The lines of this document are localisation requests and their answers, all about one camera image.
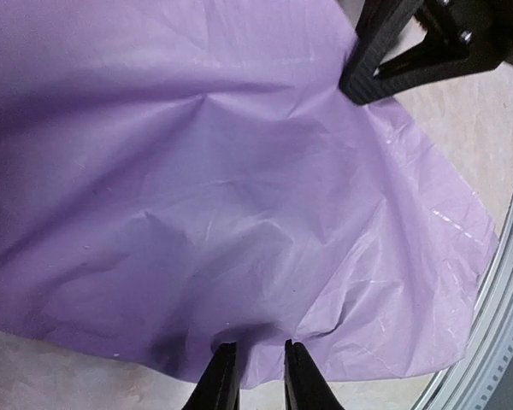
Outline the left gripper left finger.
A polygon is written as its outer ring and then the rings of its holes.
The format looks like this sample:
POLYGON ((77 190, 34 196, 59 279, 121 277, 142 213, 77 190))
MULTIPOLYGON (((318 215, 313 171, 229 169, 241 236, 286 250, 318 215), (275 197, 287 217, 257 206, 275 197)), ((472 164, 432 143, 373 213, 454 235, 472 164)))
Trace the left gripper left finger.
POLYGON ((219 346, 182 409, 239 409, 237 343, 219 346))

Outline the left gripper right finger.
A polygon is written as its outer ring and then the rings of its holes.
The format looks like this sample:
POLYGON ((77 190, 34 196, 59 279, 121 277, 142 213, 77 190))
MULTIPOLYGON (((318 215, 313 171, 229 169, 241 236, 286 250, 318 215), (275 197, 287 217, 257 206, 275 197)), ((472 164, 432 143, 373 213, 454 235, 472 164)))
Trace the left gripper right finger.
POLYGON ((286 409, 344 410, 300 342, 286 341, 284 382, 286 409))

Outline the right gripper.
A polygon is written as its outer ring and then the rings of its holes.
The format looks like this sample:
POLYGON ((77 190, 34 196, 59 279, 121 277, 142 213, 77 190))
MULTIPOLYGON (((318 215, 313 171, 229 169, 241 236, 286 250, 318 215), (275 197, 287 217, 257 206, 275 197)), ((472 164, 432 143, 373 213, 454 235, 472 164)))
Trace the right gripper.
POLYGON ((513 1, 366 1, 356 33, 339 88, 358 106, 503 62, 513 66, 513 1), (382 62, 413 16, 424 39, 382 62))

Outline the purple wrapping paper sheet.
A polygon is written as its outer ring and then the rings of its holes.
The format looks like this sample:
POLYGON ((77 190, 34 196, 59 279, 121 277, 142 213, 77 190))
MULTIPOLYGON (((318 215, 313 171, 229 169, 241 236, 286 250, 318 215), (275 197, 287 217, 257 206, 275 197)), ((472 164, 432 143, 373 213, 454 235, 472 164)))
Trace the purple wrapping paper sheet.
POLYGON ((466 352, 497 246, 392 99, 338 81, 335 1, 0 1, 0 331, 243 385, 299 340, 331 381, 466 352))

